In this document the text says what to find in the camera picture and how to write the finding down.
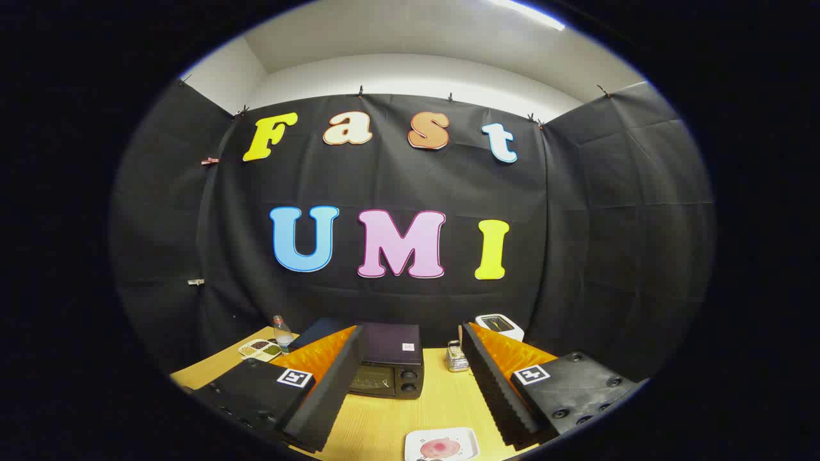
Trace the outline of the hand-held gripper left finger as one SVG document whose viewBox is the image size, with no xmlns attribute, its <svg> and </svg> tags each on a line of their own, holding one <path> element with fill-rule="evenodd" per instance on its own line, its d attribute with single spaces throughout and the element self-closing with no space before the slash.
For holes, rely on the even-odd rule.
<svg viewBox="0 0 820 461">
<path fill-rule="evenodd" d="M 363 359 L 365 330 L 345 328 L 272 362 L 244 359 L 192 397 L 258 440 L 322 451 Z"/>
</svg>

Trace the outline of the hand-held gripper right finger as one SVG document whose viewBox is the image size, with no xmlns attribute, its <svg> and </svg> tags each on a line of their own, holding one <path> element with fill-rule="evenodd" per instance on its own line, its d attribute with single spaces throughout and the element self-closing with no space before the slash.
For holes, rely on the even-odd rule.
<svg viewBox="0 0 820 461">
<path fill-rule="evenodd" d="M 555 356 L 464 322 L 461 347 L 507 446 L 524 449 L 576 432 L 641 388 L 586 352 Z"/>
</svg>

